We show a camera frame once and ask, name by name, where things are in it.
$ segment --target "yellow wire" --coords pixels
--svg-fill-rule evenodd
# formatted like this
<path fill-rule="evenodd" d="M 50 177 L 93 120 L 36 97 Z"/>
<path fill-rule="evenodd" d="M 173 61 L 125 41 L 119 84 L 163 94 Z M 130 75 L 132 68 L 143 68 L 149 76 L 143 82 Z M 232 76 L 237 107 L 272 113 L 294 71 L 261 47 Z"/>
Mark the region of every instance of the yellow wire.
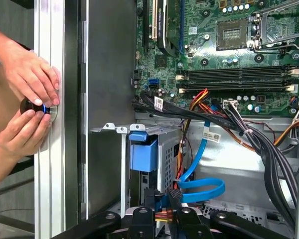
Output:
<path fill-rule="evenodd" d="M 164 220 L 164 219 L 155 219 L 155 221 L 168 223 L 168 220 Z"/>

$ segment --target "sticker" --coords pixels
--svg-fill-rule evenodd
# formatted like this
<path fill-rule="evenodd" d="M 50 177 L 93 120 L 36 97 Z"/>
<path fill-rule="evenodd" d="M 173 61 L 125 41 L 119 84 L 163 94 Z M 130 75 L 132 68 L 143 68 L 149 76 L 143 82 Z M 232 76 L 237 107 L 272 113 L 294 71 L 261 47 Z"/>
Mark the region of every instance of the sticker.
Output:
<path fill-rule="evenodd" d="M 188 29 L 188 35 L 196 35 L 197 34 L 197 27 L 190 27 Z"/>
<path fill-rule="evenodd" d="M 154 108 L 157 111 L 163 112 L 163 99 L 154 97 Z"/>
<path fill-rule="evenodd" d="M 213 141 L 216 143 L 220 142 L 220 136 L 221 136 L 220 134 L 212 133 L 209 131 L 204 131 L 204 133 L 203 133 L 203 139 L 206 139 L 208 141 Z"/>

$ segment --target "sata port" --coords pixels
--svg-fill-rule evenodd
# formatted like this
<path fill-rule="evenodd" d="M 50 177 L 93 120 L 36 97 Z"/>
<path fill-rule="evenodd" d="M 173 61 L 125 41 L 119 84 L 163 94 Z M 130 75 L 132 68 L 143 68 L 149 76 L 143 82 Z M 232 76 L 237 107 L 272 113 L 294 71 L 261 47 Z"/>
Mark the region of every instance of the sata port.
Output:
<path fill-rule="evenodd" d="M 150 85 L 152 85 L 152 84 L 159 84 L 159 79 L 148 79 L 148 83 L 150 84 Z"/>

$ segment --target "finger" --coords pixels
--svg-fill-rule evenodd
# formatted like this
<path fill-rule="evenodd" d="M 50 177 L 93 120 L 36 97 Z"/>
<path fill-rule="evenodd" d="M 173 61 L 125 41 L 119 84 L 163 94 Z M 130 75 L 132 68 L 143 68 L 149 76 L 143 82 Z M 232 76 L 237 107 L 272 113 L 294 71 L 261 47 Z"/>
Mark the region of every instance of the finger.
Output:
<path fill-rule="evenodd" d="M 23 114 L 18 111 L 8 123 L 5 130 L 0 133 L 0 144 L 10 142 L 16 137 L 22 128 L 35 116 L 35 111 L 29 110 Z"/>
<path fill-rule="evenodd" d="M 44 86 L 46 92 L 48 93 L 50 99 L 52 100 L 53 104 L 58 105 L 59 104 L 58 95 L 57 95 L 51 81 L 47 77 L 47 75 L 43 72 L 43 70 L 41 68 L 33 67 L 32 71 L 34 72 L 34 74 L 39 78 L 39 80 L 43 84 L 43 86 Z"/>
<path fill-rule="evenodd" d="M 54 88 L 56 90 L 59 90 L 59 78 L 54 69 L 52 69 L 51 66 L 46 63 L 41 63 L 41 68 L 50 78 L 50 81 L 52 82 Z"/>
<path fill-rule="evenodd" d="M 47 129 L 45 130 L 45 133 L 44 133 L 42 139 L 39 141 L 39 143 L 37 143 L 37 144 L 33 147 L 36 151 L 38 151 L 38 149 L 41 147 L 41 145 L 42 145 L 43 142 L 45 141 L 47 135 L 49 134 L 49 131 L 50 131 L 50 128 L 47 128 Z"/>
<path fill-rule="evenodd" d="M 25 147 L 35 147 L 42 140 L 42 138 L 44 139 L 44 134 L 47 131 L 47 129 L 50 127 L 50 119 L 51 119 L 50 115 L 48 114 L 44 115 L 39 126 L 36 128 L 31 138 L 25 144 Z"/>
<path fill-rule="evenodd" d="M 18 86 L 19 91 L 31 102 L 40 106 L 43 104 L 39 96 L 31 89 L 27 82 L 18 74 L 13 75 L 14 85 Z"/>
<path fill-rule="evenodd" d="M 30 85 L 33 91 L 37 93 L 37 95 L 41 98 L 43 103 L 47 107 L 52 106 L 52 101 L 50 100 L 49 95 L 47 94 L 43 84 L 41 81 L 38 79 L 38 77 L 30 70 L 27 70 L 21 75 L 25 81 Z"/>
<path fill-rule="evenodd" d="M 24 147 L 24 145 L 31 139 L 32 135 L 38 128 L 40 121 L 42 120 L 44 113 L 42 111 L 38 111 L 33 117 L 14 137 L 13 140 L 9 143 L 11 148 L 19 149 Z"/>

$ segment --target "pcie slot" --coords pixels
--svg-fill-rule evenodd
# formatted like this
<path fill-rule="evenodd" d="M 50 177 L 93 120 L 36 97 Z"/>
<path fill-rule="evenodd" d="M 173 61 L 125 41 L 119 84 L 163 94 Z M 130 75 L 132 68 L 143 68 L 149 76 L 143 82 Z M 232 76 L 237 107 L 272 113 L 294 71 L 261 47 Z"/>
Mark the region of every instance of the pcie slot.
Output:
<path fill-rule="evenodd" d="M 150 1 L 143 0 L 143 48 L 145 52 L 149 50 L 149 24 L 150 24 Z"/>
<path fill-rule="evenodd" d="M 152 2 L 152 27 L 151 27 L 151 38 L 153 41 L 157 41 L 157 1 Z"/>

